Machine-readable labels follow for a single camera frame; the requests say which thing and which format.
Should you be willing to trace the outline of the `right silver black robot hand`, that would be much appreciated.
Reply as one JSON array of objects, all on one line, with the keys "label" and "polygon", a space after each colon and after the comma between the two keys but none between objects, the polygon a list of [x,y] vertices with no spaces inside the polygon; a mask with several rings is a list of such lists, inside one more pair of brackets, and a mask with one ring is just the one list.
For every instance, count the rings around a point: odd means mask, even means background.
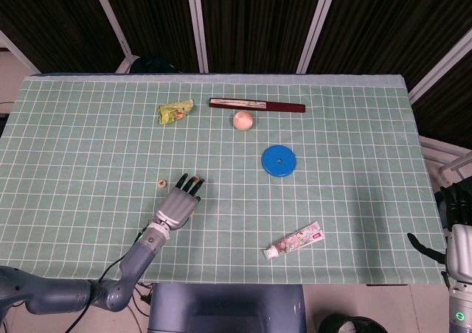
[{"label": "right silver black robot hand", "polygon": [[463,182],[441,187],[441,201],[445,204],[447,246],[444,253],[421,244],[412,233],[407,237],[414,249],[438,264],[444,264],[446,273],[454,280],[471,283],[471,193]]}]

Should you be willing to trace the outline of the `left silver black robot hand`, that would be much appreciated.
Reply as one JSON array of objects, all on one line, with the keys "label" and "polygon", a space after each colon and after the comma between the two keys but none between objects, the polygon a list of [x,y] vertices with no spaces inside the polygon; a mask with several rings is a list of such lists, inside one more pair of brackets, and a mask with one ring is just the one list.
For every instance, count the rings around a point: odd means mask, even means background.
[{"label": "left silver black robot hand", "polygon": [[163,199],[153,216],[153,221],[166,225],[170,230],[182,228],[200,203],[198,190],[204,184],[203,178],[184,173]]}]

